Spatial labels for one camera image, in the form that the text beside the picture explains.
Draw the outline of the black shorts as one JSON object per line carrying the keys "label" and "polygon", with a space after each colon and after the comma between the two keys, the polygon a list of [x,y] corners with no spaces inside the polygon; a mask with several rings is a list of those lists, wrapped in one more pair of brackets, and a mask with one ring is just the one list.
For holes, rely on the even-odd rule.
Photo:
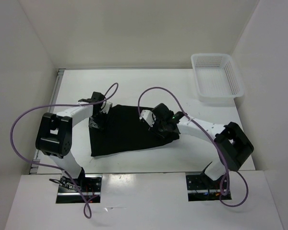
{"label": "black shorts", "polygon": [[110,108],[103,128],[89,127],[89,137],[92,157],[157,148],[180,138],[177,133],[165,138],[153,133],[140,121],[137,107],[127,105]]}

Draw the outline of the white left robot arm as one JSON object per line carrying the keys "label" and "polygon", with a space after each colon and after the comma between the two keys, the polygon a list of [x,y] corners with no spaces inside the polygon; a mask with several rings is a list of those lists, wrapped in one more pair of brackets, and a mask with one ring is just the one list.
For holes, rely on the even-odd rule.
{"label": "white left robot arm", "polygon": [[72,129],[88,118],[89,127],[101,130],[111,107],[112,103],[106,101],[103,94],[94,92],[91,98],[81,99],[78,106],[42,116],[36,148],[49,156],[61,170],[59,183],[62,186],[79,192],[91,184],[72,154]]}

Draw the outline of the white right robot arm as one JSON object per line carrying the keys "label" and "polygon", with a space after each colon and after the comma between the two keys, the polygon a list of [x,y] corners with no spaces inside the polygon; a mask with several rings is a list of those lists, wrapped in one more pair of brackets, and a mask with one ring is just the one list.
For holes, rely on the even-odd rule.
{"label": "white right robot arm", "polygon": [[149,130],[163,138],[174,133],[184,134],[211,142],[217,147],[219,160],[208,164],[201,176],[205,188],[214,187],[226,170],[237,172],[254,151],[253,144],[234,122],[227,125],[209,123],[182,111],[173,113],[163,103],[151,110],[142,110],[140,118],[149,125]]}

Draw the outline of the white plastic basket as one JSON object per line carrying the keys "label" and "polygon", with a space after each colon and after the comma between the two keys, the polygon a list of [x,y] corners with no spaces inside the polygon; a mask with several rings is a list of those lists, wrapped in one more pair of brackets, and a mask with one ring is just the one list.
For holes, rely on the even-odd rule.
{"label": "white plastic basket", "polygon": [[244,95],[240,70],[230,55],[193,54],[191,63],[200,101],[225,103]]}

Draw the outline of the aluminium frame rail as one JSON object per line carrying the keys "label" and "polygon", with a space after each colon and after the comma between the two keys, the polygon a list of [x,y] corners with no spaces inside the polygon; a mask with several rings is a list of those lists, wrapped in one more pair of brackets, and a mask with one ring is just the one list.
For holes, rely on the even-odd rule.
{"label": "aluminium frame rail", "polygon": [[50,165],[41,163],[41,156],[50,157],[53,156],[57,159],[60,158],[60,154],[62,153],[62,144],[64,141],[64,134],[52,134],[51,131],[54,131],[58,127],[65,128],[65,123],[57,118],[55,114],[53,114],[53,108],[56,106],[55,102],[57,100],[57,96],[60,89],[60,84],[62,81],[63,74],[65,69],[59,69],[56,77],[55,86],[53,89],[53,93],[50,99],[50,105],[46,113],[43,114],[40,122],[40,126],[38,129],[37,137],[36,137],[36,155],[31,164],[30,173],[33,173],[33,169],[39,167],[50,167],[54,169],[60,170],[60,167],[57,165]]}

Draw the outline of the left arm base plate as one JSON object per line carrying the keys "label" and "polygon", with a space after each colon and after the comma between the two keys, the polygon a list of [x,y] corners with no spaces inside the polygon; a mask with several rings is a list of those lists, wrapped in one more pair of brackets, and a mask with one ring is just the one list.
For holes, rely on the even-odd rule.
{"label": "left arm base plate", "polygon": [[[56,204],[79,204],[84,203],[79,191],[76,189],[70,178],[62,176],[58,179],[50,179],[55,184],[58,184],[58,193],[56,198]],[[78,187],[81,189],[86,200],[89,203],[100,203],[101,199],[101,185],[102,176],[86,177],[84,184],[80,185],[75,180]]]}

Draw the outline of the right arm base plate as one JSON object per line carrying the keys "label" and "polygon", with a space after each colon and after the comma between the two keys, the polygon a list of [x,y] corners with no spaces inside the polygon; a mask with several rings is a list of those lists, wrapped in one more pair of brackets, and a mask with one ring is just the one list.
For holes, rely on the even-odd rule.
{"label": "right arm base plate", "polygon": [[[204,173],[195,172],[185,175],[188,201],[214,201],[219,200],[221,195],[220,182],[222,176],[213,181]],[[231,194],[222,196],[224,200],[231,200]]]}

